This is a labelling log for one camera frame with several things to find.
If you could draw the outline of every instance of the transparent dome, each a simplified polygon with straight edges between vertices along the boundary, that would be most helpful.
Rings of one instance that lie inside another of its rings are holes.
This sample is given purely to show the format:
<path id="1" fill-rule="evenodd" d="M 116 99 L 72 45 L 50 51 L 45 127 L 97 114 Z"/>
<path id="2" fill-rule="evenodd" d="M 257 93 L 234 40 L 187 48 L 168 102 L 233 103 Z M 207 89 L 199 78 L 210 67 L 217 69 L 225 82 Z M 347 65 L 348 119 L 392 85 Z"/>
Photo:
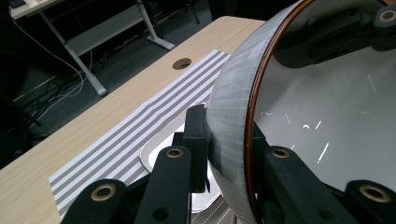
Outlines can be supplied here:
<path id="1" fill-rule="evenodd" d="M 344 190 L 369 179 L 396 190 L 396 51 L 371 48 L 290 68 L 274 56 L 283 36 L 353 7 L 373 14 L 375 0 L 300 1 L 255 31 L 221 70 L 206 119 L 212 171 L 243 223 L 256 223 L 251 132 L 294 150 L 324 183 Z"/>

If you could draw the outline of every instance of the black bracket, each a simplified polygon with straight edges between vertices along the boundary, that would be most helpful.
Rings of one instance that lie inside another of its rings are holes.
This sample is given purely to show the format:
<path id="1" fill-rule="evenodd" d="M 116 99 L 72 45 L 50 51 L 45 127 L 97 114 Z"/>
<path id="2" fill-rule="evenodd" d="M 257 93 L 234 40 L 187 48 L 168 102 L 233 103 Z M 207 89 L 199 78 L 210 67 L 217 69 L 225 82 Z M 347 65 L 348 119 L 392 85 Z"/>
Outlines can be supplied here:
<path id="1" fill-rule="evenodd" d="M 286 67 L 301 68 L 367 47 L 396 48 L 396 4 L 381 7 L 374 15 L 351 8 L 315 21 L 282 36 L 274 55 Z"/>
<path id="2" fill-rule="evenodd" d="M 259 145 L 265 136 L 256 129 Z M 342 192 L 323 184 L 285 147 L 254 147 L 257 204 L 265 224 L 396 223 L 396 193 L 368 180 Z"/>
<path id="3" fill-rule="evenodd" d="M 209 143 L 205 107 L 195 105 L 187 111 L 184 133 L 159 153 L 150 175 L 128 187 L 112 179 L 90 184 L 62 223 L 190 223 L 191 193 L 204 192 L 207 184 Z"/>

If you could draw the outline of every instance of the desk leg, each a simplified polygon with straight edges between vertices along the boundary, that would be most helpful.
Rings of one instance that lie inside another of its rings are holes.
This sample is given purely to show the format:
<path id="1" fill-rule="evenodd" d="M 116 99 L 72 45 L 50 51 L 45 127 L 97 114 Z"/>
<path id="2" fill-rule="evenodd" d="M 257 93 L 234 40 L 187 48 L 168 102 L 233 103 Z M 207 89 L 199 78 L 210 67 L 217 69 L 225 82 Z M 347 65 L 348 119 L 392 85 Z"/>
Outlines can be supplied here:
<path id="1" fill-rule="evenodd" d="M 149 16 L 148 13 L 145 9 L 145 7 L 143 6 L 143 3 L 141 0 L 136 0 L 136 4 L 137 4 L 137 9 L 139 10 L 140 16 L 143 18 L 143 21 L 145 22 L 147 28 L 148 28 L 148 32 L 149 32 L 149 37 L 148 40 L 154 42 L 155 44 L 160 45 L 163 48 L 166 49 L 172 49 L 175 47 L 175 45 L 158 38 L 158 36 L 155 34 L 154 28 L 152 27 L 151 21 L 149 20 Z"/>
<path id="2" fill-rule="evenodd" d="M 39 13 L 41 18 L 44 20 L 44 22 L 48 25 L 48 27 L 51 29 L 53 33 L 55 33 L 56 37 L 61 41 L 62 45 L 64 45 L 64 48 L 69 52 L 69 54 L 72 56 L 72 58 L 76 61 L 78 66 L 84 71 L 85 76 L 87 79 L 91 82 L 92 86 L 95 88 L 96 92 L 100 96 L 105 96 L 107 94 L 107 91 L 105 87 L 103 87 L 102 83 L 97 79 L 97 77 L 91 73 L 90 69 L 85 66 L 84 62 L 77 56 L 77 54 L 70 48 L 70 46 L 67 44 L 67 41 L 64 40 L 64 38 L 59 34 L 59 32 L 56 30 L 56 28 L 53 26 L 53 24 L 50 22 L 48 17 L 43 13 Z"/>

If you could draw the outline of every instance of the striped paper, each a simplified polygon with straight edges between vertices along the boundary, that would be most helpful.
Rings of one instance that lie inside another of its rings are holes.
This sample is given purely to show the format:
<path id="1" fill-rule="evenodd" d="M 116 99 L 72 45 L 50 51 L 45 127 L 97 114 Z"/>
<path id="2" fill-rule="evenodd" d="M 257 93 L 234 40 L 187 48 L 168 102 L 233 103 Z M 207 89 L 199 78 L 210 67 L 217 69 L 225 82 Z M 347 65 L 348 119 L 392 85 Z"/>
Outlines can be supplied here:
<path id="1" fill-rule="evenodd" d="M 52 175 L 49 182 L 60 216 L 64 216 L 85 187 L 99 179 L 118 179 L 130 185 L 147 175 L 139 160 L 139 148 L 190 105 L 208 100 L 215 79 L 229 56 L 218 50 L 210 52 Z M 213 211 L 205 211 L 210 217 L 202 213 L 194 215 L 192 220 L 223 223 L 222 220 L 229 219 L 232 213 L 222 198 L 217 204 L 220 205 Z"/>

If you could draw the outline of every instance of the table surface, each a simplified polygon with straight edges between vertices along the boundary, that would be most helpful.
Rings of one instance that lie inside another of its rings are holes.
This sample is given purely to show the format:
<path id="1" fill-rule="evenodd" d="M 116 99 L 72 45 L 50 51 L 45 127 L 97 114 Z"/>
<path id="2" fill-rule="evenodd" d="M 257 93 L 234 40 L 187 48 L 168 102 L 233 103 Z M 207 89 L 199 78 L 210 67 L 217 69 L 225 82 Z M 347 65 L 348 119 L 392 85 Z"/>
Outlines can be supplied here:
<path id="1" fill-rule="evenodd" d="M 21 7 L 11 9 L 11 17 L 16 20 L 23 16 L 35 14 L 53 4 L 62 2 L 63 0 L 35 0 L 32 4 L 25 4 Z"/>
<path id="2" fill-rule="evenodd" d="M 263 21 L 223 17 L 179 45 L 0 171 L 0 223 L 58 223 L 49 177 L 210 51 L 233 53 Z"/>

